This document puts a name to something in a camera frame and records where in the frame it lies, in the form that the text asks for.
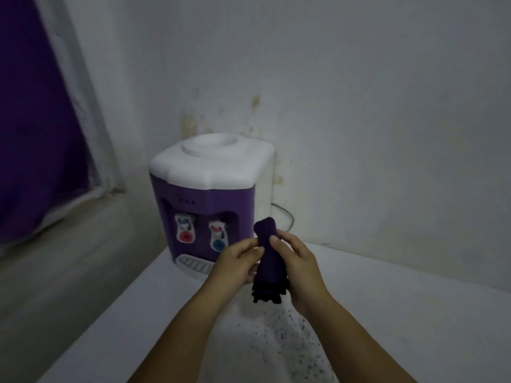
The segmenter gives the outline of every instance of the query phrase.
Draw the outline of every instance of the purple curtain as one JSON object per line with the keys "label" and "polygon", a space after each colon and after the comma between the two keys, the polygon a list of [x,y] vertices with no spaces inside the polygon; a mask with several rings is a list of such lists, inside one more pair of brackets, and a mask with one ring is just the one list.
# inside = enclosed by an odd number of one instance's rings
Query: purple curtain
{"label": "purple curtain", "polygon": [[87,147],[33,0],[0,0],[0,242],[88,186]]}

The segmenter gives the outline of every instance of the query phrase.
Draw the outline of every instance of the wall stain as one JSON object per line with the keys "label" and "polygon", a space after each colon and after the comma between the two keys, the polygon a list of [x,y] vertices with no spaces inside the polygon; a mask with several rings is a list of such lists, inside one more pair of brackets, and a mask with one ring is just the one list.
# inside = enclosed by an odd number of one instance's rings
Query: wall stain
{"label": "wall stain", "polygon": [[273,185],[283,186],[284,178],[282,176],[273,176]]}
{"label": "wall stain", "polygon": [[181,125],[181,140],[193,137],[197,134],[197,120],[191,114],[183,114],[179,119]]}
{"label": "wall stain", "polygon": [[252,113],[257,110],[260,104],[261,99],[259,98],[259,94],[257,94],[254,98],[252,98],[252,103],[250,104],[250,107],[252,107]]}

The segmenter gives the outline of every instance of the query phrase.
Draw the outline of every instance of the dark purple towel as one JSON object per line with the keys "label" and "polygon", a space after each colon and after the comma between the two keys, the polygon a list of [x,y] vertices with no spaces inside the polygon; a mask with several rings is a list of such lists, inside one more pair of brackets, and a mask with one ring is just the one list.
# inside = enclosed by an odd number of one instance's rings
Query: dark purple towel
{"label": "dark purple towel", "polygon": [[259,300],[282,302],[281,294],[286,294],[287,272],[284,260],[270,245],[270,237],[277,236],[277,227],[273,218],[266,218],[254,224],[254,232],[258,237],[259,246],[264,247],[264,255],[259,263],[257,274],[252,286],[254,303]]}

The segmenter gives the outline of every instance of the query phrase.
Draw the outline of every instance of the purple dispenser body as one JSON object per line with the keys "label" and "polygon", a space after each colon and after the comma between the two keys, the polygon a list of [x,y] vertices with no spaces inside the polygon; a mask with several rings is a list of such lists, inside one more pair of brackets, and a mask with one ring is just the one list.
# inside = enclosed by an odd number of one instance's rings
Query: purple dispenser body
{"label": "purple dispenser body", "polygon": [[[154,195],[162,217],[172,259],[181,254],[215,262],[220,252],[211,245],[208,223],[225,223],[228,244],[253,236],[255,186],[247,189],[192,189],[169,184],[150,175]],[[182,243],[177,239],[177,213],[194,215],[195,240]]]}

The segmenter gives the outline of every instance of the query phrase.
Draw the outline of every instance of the power cord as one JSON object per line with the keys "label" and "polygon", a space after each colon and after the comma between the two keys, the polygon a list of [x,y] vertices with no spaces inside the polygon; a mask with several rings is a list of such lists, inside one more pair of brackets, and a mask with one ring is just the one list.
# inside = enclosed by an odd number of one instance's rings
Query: power cord
{"label": "power cord", "polygon": [[271,205],[274,206],[274,207],[277,207],[279,210],[281,210],[281,211],[283,211],[283,212],[285,212],[286,214],[289,215],[289,217],[291,218],[291,224],[289,225],[289,228],[286,230],[286,232],[289,232],[293,228],[293,225],[294,225],[294,216],[293,216],[293,214],[291,212],[289,212],[288,210],[286,210],[284,207],[281,207],[278,204],[272,203]]}

